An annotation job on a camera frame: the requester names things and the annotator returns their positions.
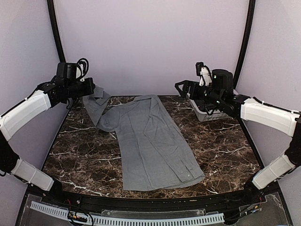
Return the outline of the light grey plastic basket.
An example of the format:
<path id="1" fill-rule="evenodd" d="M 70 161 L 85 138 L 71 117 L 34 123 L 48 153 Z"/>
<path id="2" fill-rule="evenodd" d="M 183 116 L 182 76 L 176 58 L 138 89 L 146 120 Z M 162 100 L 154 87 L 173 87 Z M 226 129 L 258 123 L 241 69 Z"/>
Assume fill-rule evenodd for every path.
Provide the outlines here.
<path id="1" fill-rule="evenodd" d="M 190 105 L 193 108 L 196 117 L 200 122 L 230 119 L 230 117 L 227 114 L 222 113 L 218 110 L 216 110 L 212 115 L 208 115 L 205 111 L 200 110 L 199 105 L 194 100 L 190 100 Z"/>

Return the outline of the grey long sleeve shirt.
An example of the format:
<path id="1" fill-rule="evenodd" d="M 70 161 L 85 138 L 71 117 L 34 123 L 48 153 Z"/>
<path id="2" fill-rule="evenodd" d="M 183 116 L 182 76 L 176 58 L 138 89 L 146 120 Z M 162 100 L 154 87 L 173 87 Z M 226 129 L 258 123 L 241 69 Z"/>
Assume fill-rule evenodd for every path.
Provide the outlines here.
<path id="1" fill-rule="evenodd" d="M 123 188 L 152 191 L 195 185 L 205 178 L 193 151 L 156 95 L 105 110 L 110 95 L 96 87 L 83 104 L 93 124 L 115 132 L 122 161 Z"/>

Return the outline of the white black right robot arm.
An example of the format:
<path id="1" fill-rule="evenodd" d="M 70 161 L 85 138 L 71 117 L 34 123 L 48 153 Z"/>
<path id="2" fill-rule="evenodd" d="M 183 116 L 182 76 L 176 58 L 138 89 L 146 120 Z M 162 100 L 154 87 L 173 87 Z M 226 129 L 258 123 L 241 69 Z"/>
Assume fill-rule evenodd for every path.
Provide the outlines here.
<path id="1" fill-rule="evenodd" d="M 280 179 L 301 165 L 301 113 L 267 104 L 255 97 L 234 93 L 233 74 L 224 69 L 210 72 L 210 82 L 197 69 L 200 82 L 184 80 L 175 84 L 180 96 L 191 100 L 203 100 L 232 118 L 254 121 L 279 130 L 292 138 L 289 147 L 268 166 L 258 171 L 246 190 L 240 193 L 240 200 L 250 204 L 258 197 L 258 190 Z"/>

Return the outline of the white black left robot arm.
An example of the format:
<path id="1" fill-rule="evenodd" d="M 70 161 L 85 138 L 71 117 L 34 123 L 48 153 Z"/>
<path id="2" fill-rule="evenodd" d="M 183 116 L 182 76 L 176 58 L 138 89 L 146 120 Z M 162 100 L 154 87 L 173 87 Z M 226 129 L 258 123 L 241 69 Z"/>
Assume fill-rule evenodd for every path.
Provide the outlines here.
<path id="1" fill-rule="evenodd" d="M 55 107 L 66 104 L 70 109 L 81 97 L 93 94 L 95 85 L 92 78 L 86 78 L 89 62 L 86 58 L 76 63 L 59 63 L 56 75 L 51 81 L 39 84 L 21 102 L 0 116 L 0 170 L 27 184 L 48 192 L 48 198 L 56 205 L 66 202 L 61 183 L 48 174 L 29 164 L 13 151 L 9 141 L 23 126 L 36 116 Z"/>

